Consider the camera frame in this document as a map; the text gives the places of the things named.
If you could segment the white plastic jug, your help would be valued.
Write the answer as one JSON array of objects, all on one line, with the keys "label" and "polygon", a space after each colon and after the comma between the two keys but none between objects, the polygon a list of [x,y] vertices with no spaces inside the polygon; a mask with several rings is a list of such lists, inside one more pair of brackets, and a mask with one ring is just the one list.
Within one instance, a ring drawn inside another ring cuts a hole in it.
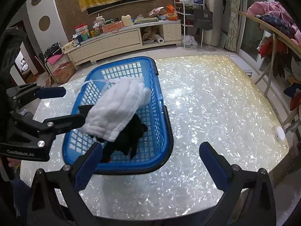
[{"label": "white plastic jug", "polygon": [[123,27],[129,27],[133,25],[133,21],[132,21],[132,17],[131,15],[122,15],[121,16],[121,21],[122,21],[122,25]]}]

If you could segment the paper towel roll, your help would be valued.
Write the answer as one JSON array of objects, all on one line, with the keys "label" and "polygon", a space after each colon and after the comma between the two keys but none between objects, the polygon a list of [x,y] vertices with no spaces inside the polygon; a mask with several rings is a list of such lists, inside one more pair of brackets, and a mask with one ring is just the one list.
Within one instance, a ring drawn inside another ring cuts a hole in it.
[{"label": "paper towel roll", "polygon": [[159,34],[155,34],[154,38],[157,41],[157,43],[159,43],[159,44],[164,43],[164,39]]}]

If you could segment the black hanging bag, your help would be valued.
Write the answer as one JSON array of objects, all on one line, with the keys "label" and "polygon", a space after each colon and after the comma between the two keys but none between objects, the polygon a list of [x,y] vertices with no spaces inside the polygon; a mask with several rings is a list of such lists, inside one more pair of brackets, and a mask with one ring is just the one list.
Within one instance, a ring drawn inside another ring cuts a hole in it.
[{"label": "black hanging bag", "polygon": [[193,24],[195,27],[204,31],[213,29],[213,12],[206,9],[195,9]]}]

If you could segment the orange box on cabinet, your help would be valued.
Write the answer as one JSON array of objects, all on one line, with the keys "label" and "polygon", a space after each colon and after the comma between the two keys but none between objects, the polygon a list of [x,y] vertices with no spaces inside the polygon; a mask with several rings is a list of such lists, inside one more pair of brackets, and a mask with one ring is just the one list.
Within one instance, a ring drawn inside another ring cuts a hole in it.
[{"label": "orange box on cabinet", "polygon": [[115,30],[119,30],[123,28],[122,21],[113,22],[110,24],[106,24],[102,27],[103,33],[109,33]]}]

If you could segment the pink clothes pile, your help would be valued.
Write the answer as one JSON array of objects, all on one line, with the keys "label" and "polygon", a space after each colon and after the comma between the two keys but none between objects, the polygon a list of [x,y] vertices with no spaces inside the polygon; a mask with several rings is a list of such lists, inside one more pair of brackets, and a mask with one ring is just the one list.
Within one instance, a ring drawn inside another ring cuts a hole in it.
[{"label": "pink clothes pile", "polygon": [[259,16],[270,14],[280,19],[290,30],[290,37],[296,44],[300,46],[300,29],[295,21],[279,2],[254,2],[248,9],[247,14],[251,16]]}]

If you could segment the small white round device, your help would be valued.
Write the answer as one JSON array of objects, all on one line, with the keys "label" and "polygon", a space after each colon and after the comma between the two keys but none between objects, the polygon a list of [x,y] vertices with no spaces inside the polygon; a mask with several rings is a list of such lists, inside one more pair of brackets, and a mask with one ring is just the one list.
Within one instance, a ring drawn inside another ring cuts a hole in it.
[{"label": "small white round device", "polygon": [[284,142],[285,141],[285,133],[284,133],[284,130],[281,126],[276,126],[275,127],[275,136],[277,138],[277,140],[279,142]]}]

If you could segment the white quilted cloth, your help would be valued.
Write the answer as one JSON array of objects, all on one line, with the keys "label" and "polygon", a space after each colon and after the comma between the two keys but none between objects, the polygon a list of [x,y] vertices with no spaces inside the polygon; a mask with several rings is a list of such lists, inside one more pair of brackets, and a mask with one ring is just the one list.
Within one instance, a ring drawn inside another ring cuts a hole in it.
[{"label": "white quilted cloth", "polygon": [[104,83],[100,98],[88,111],[81,132],[114,142],[140,107],[149,104],[151,90],[142,76],[96,80]]}]

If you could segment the cream tv cabinet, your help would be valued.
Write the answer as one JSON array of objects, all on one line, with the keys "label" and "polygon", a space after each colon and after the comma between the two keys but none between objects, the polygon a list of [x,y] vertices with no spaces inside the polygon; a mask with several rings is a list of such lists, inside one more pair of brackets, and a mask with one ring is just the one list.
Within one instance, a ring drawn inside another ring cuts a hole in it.
[{"label": "cream tv cabinet", "polygon": [[[164,39],[163,44],[157,43],[155,39],[151,42],[143,41],[142,33],[148,27],[157,30],[156,34],[159,34]],[[96,62],[136,50],[166,45],[181,45],[181,29],[180,21],[155,21],[135,24],[90,38],[81,43],[81,45],[66,51],[65,54],[75,66],[78,66],[85,62]]]}]

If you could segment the patterned curtain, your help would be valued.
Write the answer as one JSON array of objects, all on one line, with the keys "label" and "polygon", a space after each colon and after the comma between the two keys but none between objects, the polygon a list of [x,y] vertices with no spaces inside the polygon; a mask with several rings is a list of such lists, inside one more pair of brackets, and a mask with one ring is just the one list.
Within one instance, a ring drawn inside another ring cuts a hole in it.
[{"label": "patterned curtain", "polygon": [[229,17],[229,26],[226,39],[226,49],[234,52],[237,48],[237,42],[239,37],[239,14],[242,0],[230,0],[230,17]]}]

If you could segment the standing air conditioner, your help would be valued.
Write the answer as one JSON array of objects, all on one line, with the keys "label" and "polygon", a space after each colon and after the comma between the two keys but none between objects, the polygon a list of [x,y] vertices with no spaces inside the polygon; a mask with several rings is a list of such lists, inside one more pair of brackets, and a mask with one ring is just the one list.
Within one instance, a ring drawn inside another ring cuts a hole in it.
[{"label": "standing air conditioner", "polygon": [[221,33],[228,30],[229,0],[205,0],[207,11],[212,12],[212,29],[204,31],[203,42],[212,47],[220,47]]}]

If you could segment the orange snack bag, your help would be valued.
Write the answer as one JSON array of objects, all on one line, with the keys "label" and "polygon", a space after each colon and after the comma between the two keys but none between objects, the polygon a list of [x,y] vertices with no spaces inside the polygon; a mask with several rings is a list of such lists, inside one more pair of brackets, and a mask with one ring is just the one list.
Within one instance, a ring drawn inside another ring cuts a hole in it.
[{"label": "orange snack bag", "polygon": [[176,13],[176,10],[173,5],[168,5],[166,6],[166,11],[167,11],[167,18],[170,21],[177,21],[178,20],[178,15]]}]

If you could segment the wooden side table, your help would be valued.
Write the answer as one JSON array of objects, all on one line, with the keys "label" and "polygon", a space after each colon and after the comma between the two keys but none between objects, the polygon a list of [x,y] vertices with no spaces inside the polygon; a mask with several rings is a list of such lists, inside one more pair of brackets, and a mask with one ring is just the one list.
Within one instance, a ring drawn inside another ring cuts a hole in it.
[{"label": "wooden side table", "polygon": [[251,16],[247,13],[238,11],[238,14],[241,16],[244,16],[246,18],[249,18],[259,24],[259,27],[263,29],[264,31],[270,33],[272,35],[272,54],[271,54],[271,62],[266,66],[266,68],[261,72],[258,79],[256,80],[255,84],[257,85],[266,75],[268,76],[268,81],[266,84],[266,89],[264,91],[264,97],[268,97],[268,92],[270,90],[270,85],[272,81],[272,73],[273,73],[273,66],[274,66],[274,60],[277,53],[277,42],[281,41],[282,43],[286,44],[287,47],[289,47],[299,58],[300,58],[300,46],[292,41],[288,36],[286,36],[284,33],[273,27],[272,25],[264,22],[261,19],[258,19],[254,16]]}]

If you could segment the cardboard box on floor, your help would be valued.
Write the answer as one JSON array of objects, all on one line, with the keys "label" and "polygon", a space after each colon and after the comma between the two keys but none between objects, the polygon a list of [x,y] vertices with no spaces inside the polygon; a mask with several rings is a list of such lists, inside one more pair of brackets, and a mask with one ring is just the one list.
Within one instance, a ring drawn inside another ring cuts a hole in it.
[{"label": "cardboard box on floor", "polygon": [[52,78],[57,84],[65,84],[76,73],[76,68],[72,62],[60,65],[53,73]]}]

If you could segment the white metal shelf rack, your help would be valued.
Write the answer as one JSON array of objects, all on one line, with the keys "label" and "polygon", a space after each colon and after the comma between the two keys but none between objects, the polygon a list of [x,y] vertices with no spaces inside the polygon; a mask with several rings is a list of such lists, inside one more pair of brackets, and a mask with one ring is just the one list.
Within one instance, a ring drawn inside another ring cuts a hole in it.
[{"label": "white metal shelf rack", "polygon": [[182,45],[185,48],[187,44],[187,28],[196,28],[194,25],[194,10],[205,9],[205,0],[173,0],[176,8],[176,14],[180,15],[181,26],[183,29]]}]

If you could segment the black plush toy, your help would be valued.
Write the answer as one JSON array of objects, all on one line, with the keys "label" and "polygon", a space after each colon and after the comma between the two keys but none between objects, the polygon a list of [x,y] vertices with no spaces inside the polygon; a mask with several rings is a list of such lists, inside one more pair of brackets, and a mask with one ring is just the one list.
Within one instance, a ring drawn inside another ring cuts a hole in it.
[{"label": "black plush toy", "polygon": [[135,157],[139,139],[148,131],[137,114],[100,105],[81,105],[79,112],[86,117],[82,132],[106,143],[100,163],[109,163],[115,151]]}]

